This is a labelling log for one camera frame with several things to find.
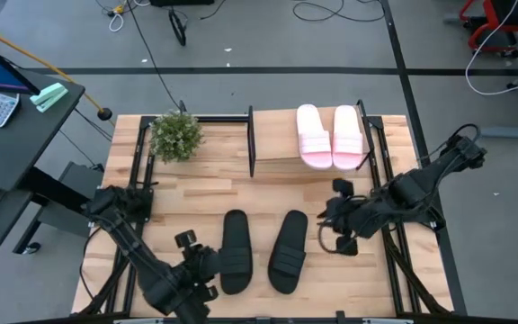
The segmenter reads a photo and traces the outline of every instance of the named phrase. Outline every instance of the slide sandal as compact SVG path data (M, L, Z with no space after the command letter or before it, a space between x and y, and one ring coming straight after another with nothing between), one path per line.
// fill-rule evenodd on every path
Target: slide sandal
M279 293L293 293L297 288L305 261L307 224L307 215L301 211L289 211L285 216L268 267L269 281Z
M221 289L226 294L241 293L251 282L253 258L247 215L240 210L228 211L223 220Z
M303 104L297 109L297 133L299 153L306 165L319 170L333 165L329 132L323 129L317 107Z
M335 109L333 164L340 170L354 170L363 160L363 136L355 108L341 105Z

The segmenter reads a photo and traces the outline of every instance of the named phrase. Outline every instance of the gray floor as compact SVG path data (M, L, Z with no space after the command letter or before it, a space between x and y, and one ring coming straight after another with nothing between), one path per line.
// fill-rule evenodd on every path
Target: gray floor
M470 59L467 33L442 24L462 1L390 0L401 49L408 68L464 68ZM115 0L102 0L105 5ZM346 1L346 13L380 14L377 4ZM188 46L181 48L160 8L139 8L141 29L160 67L355 67L394 68L395 60L383 21L333 19L308 23L291 13L293 1L228 0L209 20L197 17L214 6L182 7L190 16ZM305 14L317 12L305 11ZM63 68L150 67L130 15L118 33L91 0L7 1L0 32ZM0 53L25 67L36 62L0 44ZM484 56L477 68L518 68L518 59ZM78 75L101 105L115 113L161 113L172 104L153 75ZM241 113L255 109L296 107L303 103L336 105L362 99L369 113L406 114L398 76L263 74L165 76L176 99L193 113ZM463 77L411 76L411 86L429 148L436 147L465 122L481 126L518 126L518 92L496 97L473 93ZM503 76L473 77L482 90L500 90ZM85 99L80 110L94 117ZM111 131L109 124L102 126ZM104 162L109 143L77 115L63 131L95 162ZM485 166L453 175L441 188L460 282L471 315L518 319L518 140L483 139ZM57 135L38 162L59 176L68 161L89 164ZM0 323L68 315L84 241L42 227L36 239L42 250L16 256L11 249L36 208L24 213L0 249Z

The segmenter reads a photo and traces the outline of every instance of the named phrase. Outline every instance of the white cable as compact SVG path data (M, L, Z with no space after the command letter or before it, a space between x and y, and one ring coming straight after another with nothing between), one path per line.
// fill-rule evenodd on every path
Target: white cable
M140 2L141 0L137 1L137 0L133 0L133 2L135 3L135 5L138 5L138 6L148 6L148 5L151 5L151 2L150 1L147 1L146 4L142 4Z
M113 22L115 22L115 20L117 20L117 18L120 18L121 19L121 25L119 25L119 27L113 29ZM123 28L123 24L125 23L125 21L123 20L123 16L116 13L113 18L112 18L112 21L109 22L109 30L112 31L112 32L118 32L121 28Z
M518 4L518 0L515 0L514 4L513 4L513 8L511 8L511 11L507 14L507 16L505 17L505 19L503 20L503 22L501 22L501 24L499 24L499 26L497 28L495 28L495 30L493 32L491 32L486 38L485 40L483 40L483 42L481 43L481 45L478 46L477 48L477 51L475 52L475 54L473 54L473 58L471 59L471 61L469 62L469 64L467 65L467 68L465 68L465 78L467 79L467 83L469 84L469 87L471 89L473 89L473 91L475 91L476 93L480 94L480 95L502 95L502 94L506 94L508 92L511 92L513 90L517 90L518 89L518 86L516 87L513 87L511 89L506 89L506 90L503 90L503 91L498 91L498 92L494 92L494 93L485 93L485 92L482 92L482 91L479 91L475 88L475 86L473 86L471 84L471 81L469 80L469 69L471 67L471 65L473 64L473 61L475 61L475 58L477 57L478 53L481 51L481 49L485 46L485 44L487 43L487 41L495 34L495 32L497 32L499 29L501 29L501 27L503 27L503 25L506 23L506 21L509 19L509 17L511 16L511 14L513 13L514 11L514 8L517 6Z

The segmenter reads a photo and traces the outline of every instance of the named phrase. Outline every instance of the red chair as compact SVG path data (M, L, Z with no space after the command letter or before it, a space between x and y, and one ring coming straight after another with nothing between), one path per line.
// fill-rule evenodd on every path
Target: red chair
M468 17L465 15L467 9L475 2L468 0L460 10L459 18L463 21L463 27L471 30L469 47L477 50L485 38L505 20L516 0L484 0L483 8L485 16ZM512 59L518 58L518 3L513 13L506 20L505 24L489 39L481 51L499 52L501 56Z

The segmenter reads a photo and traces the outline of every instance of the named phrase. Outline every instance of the black slide sandal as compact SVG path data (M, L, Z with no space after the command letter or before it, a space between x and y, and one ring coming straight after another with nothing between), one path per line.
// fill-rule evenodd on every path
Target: black slide sandal
M241 293L253 276L253 257L247 215L240 210L228 211L223 220L221 289L226 294Z
M297 288L303 261L308 219L301 211L289 211L269 258L269 281L279 293L293 293Z

